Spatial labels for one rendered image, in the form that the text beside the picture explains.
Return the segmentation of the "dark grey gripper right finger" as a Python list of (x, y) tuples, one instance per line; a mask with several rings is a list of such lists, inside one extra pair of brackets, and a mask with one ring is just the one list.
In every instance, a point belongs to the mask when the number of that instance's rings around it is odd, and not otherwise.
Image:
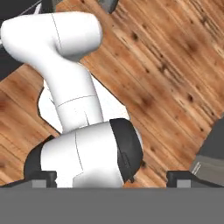
[(189, 171), (168, 171), (166, 179), (169, 188), (222, 188), (222, 185), (197, 178)]

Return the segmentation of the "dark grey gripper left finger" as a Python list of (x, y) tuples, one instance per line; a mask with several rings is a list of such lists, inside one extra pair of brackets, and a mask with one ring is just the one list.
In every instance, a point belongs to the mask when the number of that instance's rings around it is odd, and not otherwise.
[(9, 184), (1, 185), (1, 188), (56, 188), (56, 178), (56, 171), (35, 171), (26, 178), (11, 182)]

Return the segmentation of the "grey metal block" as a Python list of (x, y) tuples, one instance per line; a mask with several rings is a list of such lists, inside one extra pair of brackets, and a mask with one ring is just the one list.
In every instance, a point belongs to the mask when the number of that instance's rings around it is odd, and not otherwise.
[(115, 11), (119, 0), (98, 0), (99, 5), (108, 13), (111, 14)]

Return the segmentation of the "dark grey cabinet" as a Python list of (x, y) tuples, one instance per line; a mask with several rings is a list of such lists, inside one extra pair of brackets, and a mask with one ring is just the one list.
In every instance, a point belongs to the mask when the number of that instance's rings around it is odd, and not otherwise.
[(213, 125), (189, 171), (199, 179), (224, 187), (224, 116)]

